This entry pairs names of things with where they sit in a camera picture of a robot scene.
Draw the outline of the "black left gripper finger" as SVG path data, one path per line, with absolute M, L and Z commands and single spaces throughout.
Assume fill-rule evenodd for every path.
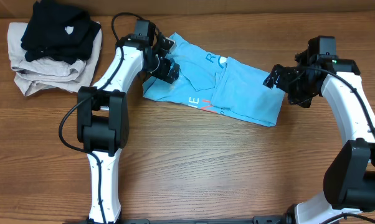
M 174 60 L 164 59 L 161 62 L 161 79 L 172 84 L 179 78 L 179 64 Z
M 159 43 L 159 49 L 158 49 L 159 55 L 170 54 L 176 48 L 176 41 L 168 37 L 161 37 L 158 43 Z

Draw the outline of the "light blue printed t-shirt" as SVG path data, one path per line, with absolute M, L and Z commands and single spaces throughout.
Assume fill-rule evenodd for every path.
M 177 47 L 167 58 L 179 64 L 179 77 L 172 83 L 150 77 L 143 83 L 143 96 L 190 106 L 215 114 L 273 127 L 284 92 L 263 82 L 268 72 L 240 63 L 232 57 L 208 52 L 183 39 L 170 37 Z

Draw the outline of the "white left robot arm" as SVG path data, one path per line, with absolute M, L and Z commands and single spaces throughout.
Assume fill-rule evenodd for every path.
M 118 165 L 129 135 L 126 94 L 140 72 L 166 83 L 179 65 L 166 58 L 176 46 L 149 20 L 138 19 L 133 33 L 116 42 L 115 57 L 92 87 L 77 95 L 77 139 L 90 163 L 92 206 L 87 223 L 119 223 Z

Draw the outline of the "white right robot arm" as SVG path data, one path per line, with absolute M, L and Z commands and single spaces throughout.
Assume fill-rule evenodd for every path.
M 330 105 L 343 147 L 325 172 L 323 190 L 283 215 L 216 222 L 312 224 L 353 217 L 375 223 L 363 215 L 375 211 L 375 114 L 364 94 L 361 72 L 354 60 L 337 56 L 333 36 L 310 39 L 295 61 L 295 67 L 276 64 L 263 85 L 283 90 L 291 105 L 309 108 L 315 96 Z

